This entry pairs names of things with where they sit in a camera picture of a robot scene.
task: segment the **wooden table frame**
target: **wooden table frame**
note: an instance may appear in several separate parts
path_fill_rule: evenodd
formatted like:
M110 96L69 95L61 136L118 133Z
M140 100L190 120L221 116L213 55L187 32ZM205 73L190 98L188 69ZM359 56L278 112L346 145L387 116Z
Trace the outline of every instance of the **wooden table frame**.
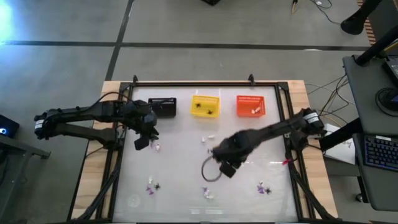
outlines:
M134 83L134 85L138 86L182 86L182 83L191 84L187 86L250 86L253 84L253 82L250 81L139 82L137 80L134 80ZM289 118L290 114L298 113L302 108L309 107L307 92L305 90L303 81L257 81L256 83L271 83L272 85L276 84L279 86L280 90L277 91L277 98L281 99L281 102L278 103L280 103L282 107L282 117ZM101 94L103 95L110 91L119 92L121 90L127 89L131 84L131 82L119 81L104 82ZM126 96L131 96L132 90L130 89L129 91L125 91L124 94ZM118 95L108 95L103 99L103 101L117 99ZM112 128L114 125L117 124L99 123L95 121L93 128ZM318 141L310 140L310 144L318 146ZM100 146L100 143L91 141L88 143L86 153L90 153ZM117 157L117 151L102 150L85 159L81 168L78 185L75 189L75 195L70 207L68 220L79 217L90 205L97 193L100 191L103 182L107 179L107 177L109 177L110 172L113 170ZM319 202L326 208L326 210L334 217L337 217L337 211L333 196L331 194L322 152L318 149L310 147L303 151L302 157L299 156L298 158L299 161L301 161L296 161L295 165L302 173L305 181L309 183L311 191L314 193ZM97 209L92 218L99 219L102 217L107 217L112 219L114 202L111 202L111 199L115 200L116 197L112 197L111 195L115 189L117 189L117 181L108 190L102 203L103 206L100 206L99 209ZM299 207L302 208L302 213L300 215L302 215L304 218L319 218L319 215L316 212L314 213L313 208L311 206L307 206L308 201L300 187L298 188L298 195L300 197Z

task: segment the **yellow basket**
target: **yellow basket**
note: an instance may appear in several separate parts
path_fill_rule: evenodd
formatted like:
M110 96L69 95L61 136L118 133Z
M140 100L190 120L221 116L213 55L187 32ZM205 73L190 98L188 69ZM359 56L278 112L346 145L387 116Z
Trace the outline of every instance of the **yellow basket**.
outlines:
M191 114L206 118L217 118L220 114L220 98L216 96L193 95Z

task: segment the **black basket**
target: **black basket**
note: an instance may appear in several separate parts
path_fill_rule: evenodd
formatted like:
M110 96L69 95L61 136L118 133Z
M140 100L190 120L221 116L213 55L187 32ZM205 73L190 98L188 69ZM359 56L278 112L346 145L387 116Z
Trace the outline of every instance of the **black basket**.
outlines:
M221 0L202 0L202 1L204 1L205 3L207 3L211 6L215 6Z
M174 118L177 110L176 98L149 98L148 103L157 103L163 100L170 99L158 105L153 105L152 110L158 118Z

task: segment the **blue light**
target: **blue light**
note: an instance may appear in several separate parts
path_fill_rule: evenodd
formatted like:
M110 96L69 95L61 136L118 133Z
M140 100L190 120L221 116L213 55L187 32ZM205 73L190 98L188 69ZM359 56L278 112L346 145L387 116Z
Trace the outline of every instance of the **blue light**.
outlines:
M0 128L0 134L7 134L7 129Z
M7 40L11 36L11 12L11 8L4 1L0 0L0 45L2 41Z

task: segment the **plastic basket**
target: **plastic basket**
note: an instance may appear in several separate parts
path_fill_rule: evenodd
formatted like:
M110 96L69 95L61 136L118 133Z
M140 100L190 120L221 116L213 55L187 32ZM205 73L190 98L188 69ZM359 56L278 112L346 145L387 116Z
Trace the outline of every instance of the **plastic basket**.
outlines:
M217 118L220 114L220 98L216 96L193 95L191 114L206 118Z
M241 117L260 117L266 113L263 96L236 96L236 114Z
M168 98L149 98L148 103L157 103L160 101L167 100ZM152 106L152 110L155 112L158 118L174 118L176 114L177 99L170 98L170 100Z

